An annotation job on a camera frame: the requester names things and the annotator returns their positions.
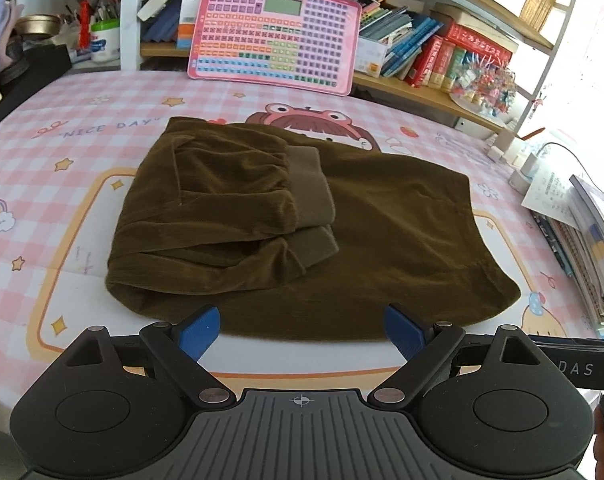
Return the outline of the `colourful candy bouquet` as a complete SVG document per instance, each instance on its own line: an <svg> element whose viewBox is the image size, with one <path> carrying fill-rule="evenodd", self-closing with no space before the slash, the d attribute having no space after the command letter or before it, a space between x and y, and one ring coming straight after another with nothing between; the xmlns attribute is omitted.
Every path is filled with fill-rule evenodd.
<svg viewBox="0 0 604 480"><path fill-rule="evenodd" d="M515 72L487 55L466 52L454 71L449 95L476 105L486 117L507 114L516 95Z"/></svg>

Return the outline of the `red dictionary book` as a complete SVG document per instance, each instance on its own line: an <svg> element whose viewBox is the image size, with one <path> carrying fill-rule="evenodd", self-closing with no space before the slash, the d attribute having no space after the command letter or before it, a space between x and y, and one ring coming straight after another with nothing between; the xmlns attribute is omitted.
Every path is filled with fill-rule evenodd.
<svg viewBox="0 0 604 480"><path fill-rule="evenodd" d="M439 35L433 35L429 40L422 44L421 52L416 57L415 62L411 65L409 73L405 81L413 88L422 86L425 74L431 68L439 54L439 49L442 47L443 38Z"/></svg>

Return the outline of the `white green-lid pen jar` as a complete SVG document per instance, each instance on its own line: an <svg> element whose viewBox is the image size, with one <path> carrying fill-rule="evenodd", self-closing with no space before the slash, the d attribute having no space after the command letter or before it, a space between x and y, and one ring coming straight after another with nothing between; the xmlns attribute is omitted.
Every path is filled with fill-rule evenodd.
<svg viewBox="0 0 604 480"><path fill-rule="evenodd" d="M90 51L92 51L92 61L95 63L119 61L121 43L118 18L90 25Z"/></svg>

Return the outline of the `white orange box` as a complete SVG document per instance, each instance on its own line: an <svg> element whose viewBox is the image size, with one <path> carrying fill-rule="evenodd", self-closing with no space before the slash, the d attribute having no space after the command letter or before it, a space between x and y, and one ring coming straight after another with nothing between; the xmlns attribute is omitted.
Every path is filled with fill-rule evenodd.
<svg viewBox="0 0 604 480"><path fill-rule="evenodd" d="M200 0L181 0L176 36L176 48L179 50L189 50L191 47L199 6Z"/></svg>

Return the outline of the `wooden shelf board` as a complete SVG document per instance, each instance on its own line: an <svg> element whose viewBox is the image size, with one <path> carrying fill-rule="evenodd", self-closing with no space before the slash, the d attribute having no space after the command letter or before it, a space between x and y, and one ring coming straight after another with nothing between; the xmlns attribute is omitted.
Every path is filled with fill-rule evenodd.
<svg viewBox="0 0 604 480"><path fill-rule="evenodd" d="M177 49L172 42L143 42L140 46L140 55L143 58L187 58L189 52ZM435 108L441 112L462 117L474 124L500 133L506 129L482 115L477 115L471 110L458 105L448 94L427 87L413 88L404 81L397 78L373 78L366 74L355 72L353 75L353 86L368 91L378 91L388 96L395 96L403 102L413 102Z"/></svg>

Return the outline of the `brown corduroy pants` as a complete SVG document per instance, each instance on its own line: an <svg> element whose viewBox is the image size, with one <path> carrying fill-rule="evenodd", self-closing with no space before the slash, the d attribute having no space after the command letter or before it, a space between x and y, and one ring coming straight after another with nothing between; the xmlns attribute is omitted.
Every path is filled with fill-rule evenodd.
<svg viewBox="0 0 604 480"><path fill-rule="evenodd" d="M174 117L116 223L108 292L232 335L379 339L389 304L472 325L520 298L478 232L464 174L255 124Z"/></svg>

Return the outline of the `stack of notebooks right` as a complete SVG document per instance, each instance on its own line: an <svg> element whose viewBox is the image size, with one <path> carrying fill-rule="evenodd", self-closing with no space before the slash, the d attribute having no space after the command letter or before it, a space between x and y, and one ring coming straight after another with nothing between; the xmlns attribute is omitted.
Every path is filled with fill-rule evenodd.
<svg viewBox="0 0 604 480"><path fill-rule="evenodd" d="M591 323L604 336L604 193L574 174L565 180L541 171L533 177L522 206L575 281Z"/></svg>

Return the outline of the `black box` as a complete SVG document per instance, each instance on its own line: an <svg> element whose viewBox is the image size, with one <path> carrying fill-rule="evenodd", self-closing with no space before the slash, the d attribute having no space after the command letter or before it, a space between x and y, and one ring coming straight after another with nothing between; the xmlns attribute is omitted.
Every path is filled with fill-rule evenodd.
<svg viewBox="0 0 604 480"><path fill-rule="evenodd" d="M25 53L24 60L29 66L20 76L3 84L0 75L0 122L72 67L68 49L64 46L31 49Z"/></svg>

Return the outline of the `red tassel ornament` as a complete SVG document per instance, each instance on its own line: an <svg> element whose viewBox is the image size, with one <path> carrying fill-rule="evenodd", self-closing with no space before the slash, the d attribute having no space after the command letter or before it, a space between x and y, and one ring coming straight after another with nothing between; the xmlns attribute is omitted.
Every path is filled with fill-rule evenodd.
<svg viewBox="0 0 604 480"><path fill-rule="evenodd" d="M80 0L80 32L78 33L78 50L86 50L90 44L90 19L93 10L89 0Z"/></svg>

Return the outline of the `white bookshelf upright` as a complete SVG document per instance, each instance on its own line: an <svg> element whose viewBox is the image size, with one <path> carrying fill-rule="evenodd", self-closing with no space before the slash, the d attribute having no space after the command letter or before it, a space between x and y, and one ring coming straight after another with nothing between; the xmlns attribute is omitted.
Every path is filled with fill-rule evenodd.
<svg viewBox="0 0 604 480"><path fill-rule="evenodd" d="M136 72L142 64L140 56L140 23L137 13L140 0L121 0L120 70Z"/></svg>

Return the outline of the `pink learning keyboard tablet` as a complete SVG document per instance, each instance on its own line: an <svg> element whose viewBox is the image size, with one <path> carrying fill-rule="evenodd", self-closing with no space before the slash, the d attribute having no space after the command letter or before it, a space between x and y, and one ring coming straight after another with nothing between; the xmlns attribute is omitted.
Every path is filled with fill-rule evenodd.
<svg viewBox="0 0 604 480"><path fill-rule="evenodd" d="M200 0L187 75L347 96L360 16L352 0Z"/></svg>

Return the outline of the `brass bowl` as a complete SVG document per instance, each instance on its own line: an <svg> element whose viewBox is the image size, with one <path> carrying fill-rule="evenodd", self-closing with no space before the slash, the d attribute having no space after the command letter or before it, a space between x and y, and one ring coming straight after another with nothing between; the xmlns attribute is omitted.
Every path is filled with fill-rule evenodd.
<svg viewBox="0 0 604 480"><path fill-rule="evenodd" d="M61 18L55 14L31 14L19 18L14 25L18 35L48 39L57 36L62 25Z"/></svg>

